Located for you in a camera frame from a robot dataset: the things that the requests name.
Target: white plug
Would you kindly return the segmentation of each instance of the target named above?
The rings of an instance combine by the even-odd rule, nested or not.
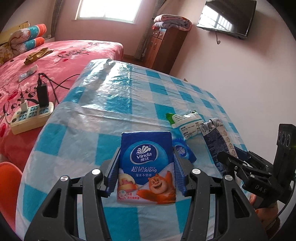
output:
[[[25,112],[28,110],[28,103],[27,103],[27,100],[24,100],[24,97],[20,98],[20,108],[22,112]]]

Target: checkered tablecloth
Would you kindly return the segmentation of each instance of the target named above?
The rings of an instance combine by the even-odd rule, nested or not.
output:
[[[246,150],[238,131],[215,97],[195,85],[147,68],[99,59],[91,61],[40,133],[25,167],[19,190],[16,232],[24,235],[37,209],[63,175],[84,176],[120,146],[124,131],[170,131],[168,112],[196,110],[205,121],[219,117],[234,144]],[[221,177],[201,135],[187,141],[195,167]],[[79,236],[85,239],[81,197]],[[127,206],[116,193],[103,198],[113,241],[177,240],[181,238],[190,199],[177,192],[174,205]],[[211,198],[208,236],[213,234],[215,201]]]

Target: television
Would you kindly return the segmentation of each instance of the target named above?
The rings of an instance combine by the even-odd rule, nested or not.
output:
[[[205,3],[197,27],[247,38],[257,2],[254,0],[209,0]]]

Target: small blue tissue pack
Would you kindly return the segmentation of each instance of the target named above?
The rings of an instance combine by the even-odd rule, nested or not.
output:
[[[191,163],[196,161],[196,157],[183,138],[173,140],[173,146],[176,148],[180,157],[188,159]]]
[[[175,203],[173,146],[169,131],[122,133],[119,158],[118,202],[134,205]]]

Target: blue gripper pad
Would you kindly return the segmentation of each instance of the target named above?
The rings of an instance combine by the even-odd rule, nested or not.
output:
[[[109,185],[108,185],[106,191],[109,195],[111,195],[111,193],[114,192],[115,186],[117,183],[117,179],[118,179],[119,154],[120,154],[120,152],[116,156],[115,161],[114,161],[112,168],[111,168],[109,175],[108,175],[108,184]]]
[[[186,189],[186,176],[184,175],[184,172],[180,166],[180,163],[174,153],[174,168],[175,168],[175,181],[176,181],[176,186],[178,190],[185,195],[187,192]]]

